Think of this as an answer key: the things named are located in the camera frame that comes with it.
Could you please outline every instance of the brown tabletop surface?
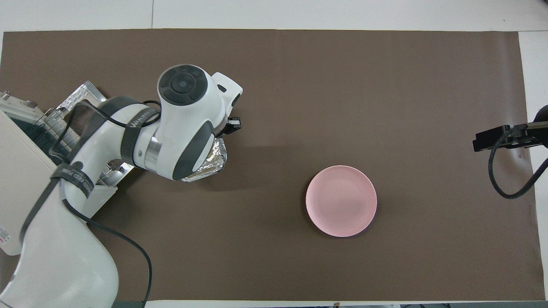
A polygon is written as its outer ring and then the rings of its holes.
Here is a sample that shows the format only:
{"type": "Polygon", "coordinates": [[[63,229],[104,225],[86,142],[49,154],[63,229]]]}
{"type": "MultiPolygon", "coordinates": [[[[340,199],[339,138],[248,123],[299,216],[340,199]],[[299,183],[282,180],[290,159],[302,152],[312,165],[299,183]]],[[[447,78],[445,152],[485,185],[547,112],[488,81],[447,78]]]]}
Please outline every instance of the brown tabletop surface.
{"type": "MultiPolygon", "coordinates": [[[[0,90],[44,111],[86,80],[158,99],[158,76],[181,63],[243,87],[243,128],[225,138],[220,174],[187,184],[134,170],[95,216],[150,254],[151,299],[544,299],[534,192],[500,197],[489,153],[472,149],[476,133],[527,120],[517,33],[7,32],[0,90]],[[336,164],[378,195],[350,238],[305,209],[310,180],[336,164]]],[[[528,150],[501,150],[495,172],[517,190],[528,150]]],[[[140,300],[142,256],[93,231],[118,266],[118,299],[140,300]]]]}

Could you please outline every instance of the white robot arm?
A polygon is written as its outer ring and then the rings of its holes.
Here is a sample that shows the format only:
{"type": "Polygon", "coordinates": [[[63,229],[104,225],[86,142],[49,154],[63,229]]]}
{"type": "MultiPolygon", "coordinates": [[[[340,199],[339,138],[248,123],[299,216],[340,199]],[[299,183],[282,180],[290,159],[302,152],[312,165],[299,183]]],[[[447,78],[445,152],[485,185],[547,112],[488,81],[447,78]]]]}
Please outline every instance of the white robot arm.
{"type": "Polygon", "coordinates": [[[46,189],[50,193],[37,202],[37,211],[23,230],[21,257],[0,294],[0,307],[112,306],[118,291],[114,261],[63,201],[81,212],[103,166],[113,159],[121,158],[172,180],[192,175],[216,136],[223,133],[242,94],[242,88],[228,77],[210,76],[193,65],[165,70],[157,88],[162,112],[152,124],[158,111],[127,96],[102,105],[102,112],[112,121],[92,117],[79,147],[69,157],[70,166],[58,169],[64,179],[52,181],[46,189]]]}

